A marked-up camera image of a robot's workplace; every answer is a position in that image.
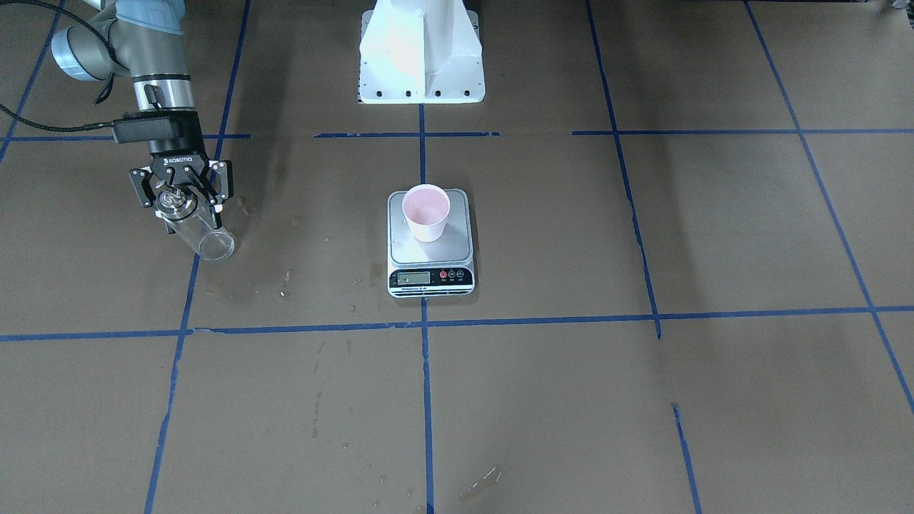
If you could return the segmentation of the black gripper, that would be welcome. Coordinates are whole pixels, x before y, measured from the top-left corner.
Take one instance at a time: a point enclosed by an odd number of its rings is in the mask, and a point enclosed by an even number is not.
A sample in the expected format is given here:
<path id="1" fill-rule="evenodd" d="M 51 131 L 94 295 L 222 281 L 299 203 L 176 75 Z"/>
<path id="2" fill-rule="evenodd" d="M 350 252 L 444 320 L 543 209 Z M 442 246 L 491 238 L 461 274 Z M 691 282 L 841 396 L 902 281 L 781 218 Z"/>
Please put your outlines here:
<path id="1" fill-rule="evenodd" d="M 222 212 L 225 202 L 233 198 L 233 167 L 229 160 L 209 161 L 197 111 L 150 111 L 146 115 L 168 121 L 170 137 L 148 137 L 151 169 L 134 167 L 129 172 L 141 207 L 156 205 L 158 178 L 174 188 L 203 188 L 206 179 L 210 209 Z"/>

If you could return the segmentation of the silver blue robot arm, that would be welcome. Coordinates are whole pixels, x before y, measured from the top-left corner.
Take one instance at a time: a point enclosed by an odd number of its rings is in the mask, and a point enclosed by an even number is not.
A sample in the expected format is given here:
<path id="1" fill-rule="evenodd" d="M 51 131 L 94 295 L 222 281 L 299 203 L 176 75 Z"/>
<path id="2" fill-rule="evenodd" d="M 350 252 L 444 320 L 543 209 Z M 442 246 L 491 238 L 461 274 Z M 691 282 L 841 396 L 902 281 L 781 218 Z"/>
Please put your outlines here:
<path id="1" fill-rule="evenodd" d="M 219 213 L 232 196 L 231 164 L 213 161 L 204 144 L 186 62 L 182 1 L 95 1 L 97 14 L 51 40 L 56 65 L 79 81 L 130 79 L 135 113 L 115 121 L 117 143 L 148 144 L 151 172 L 191 188 Z"/>

